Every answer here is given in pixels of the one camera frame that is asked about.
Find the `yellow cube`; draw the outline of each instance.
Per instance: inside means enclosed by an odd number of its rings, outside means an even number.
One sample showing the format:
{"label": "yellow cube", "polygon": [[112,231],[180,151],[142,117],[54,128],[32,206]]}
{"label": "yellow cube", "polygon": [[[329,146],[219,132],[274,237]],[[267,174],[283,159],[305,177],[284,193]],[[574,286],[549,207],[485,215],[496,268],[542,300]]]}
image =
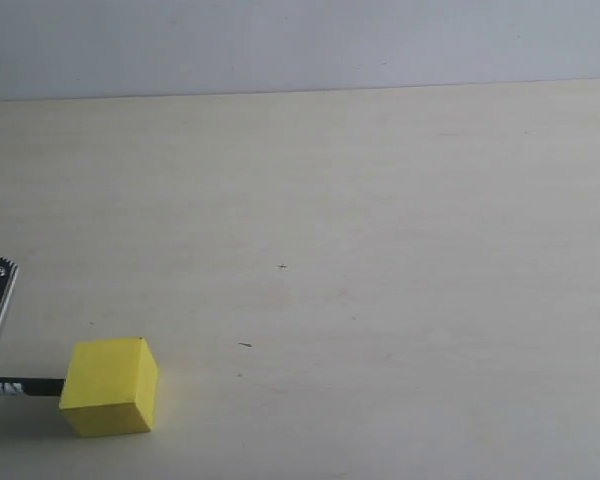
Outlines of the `yellow cube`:
{"label": "yellow cube", "polygon": [[158,366],[142,337],[80,342],[60,411],[81,437],[149,432]]}

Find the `yellow foam block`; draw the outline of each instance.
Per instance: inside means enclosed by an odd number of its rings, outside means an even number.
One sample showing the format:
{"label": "yellow foam block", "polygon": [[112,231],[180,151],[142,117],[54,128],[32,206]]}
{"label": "yellow foam block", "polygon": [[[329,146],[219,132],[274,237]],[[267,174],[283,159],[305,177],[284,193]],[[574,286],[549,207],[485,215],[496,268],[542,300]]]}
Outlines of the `yellow foam block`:
{"label": "yellow foam block", "polygon": [[82,437],[149,432],[158,366],[144,338],[76,345],[60,411]]}

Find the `light wooden tabletop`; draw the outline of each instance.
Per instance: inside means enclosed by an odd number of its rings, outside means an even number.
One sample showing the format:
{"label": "light wooden tabletop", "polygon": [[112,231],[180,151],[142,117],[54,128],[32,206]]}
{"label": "light wooden tabletop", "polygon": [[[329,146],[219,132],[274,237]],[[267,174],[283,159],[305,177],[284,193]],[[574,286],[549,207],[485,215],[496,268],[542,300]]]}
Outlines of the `light wooden tabletop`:
{"label": "light wooden tabletop", "polygon": [[0,478],[600,478],[600,81],[0,103],[0,255],[1,375],[163,373],[0,398]]}

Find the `white wall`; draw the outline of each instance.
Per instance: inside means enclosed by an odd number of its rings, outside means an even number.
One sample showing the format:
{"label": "white wall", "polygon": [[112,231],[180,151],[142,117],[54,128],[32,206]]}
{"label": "white wall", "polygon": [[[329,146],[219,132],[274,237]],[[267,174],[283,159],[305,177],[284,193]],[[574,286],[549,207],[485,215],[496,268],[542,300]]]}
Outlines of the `white wall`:
{"label": "white wall", "polygon": [[3,0],[0,99],[600,77],[600,0]]}

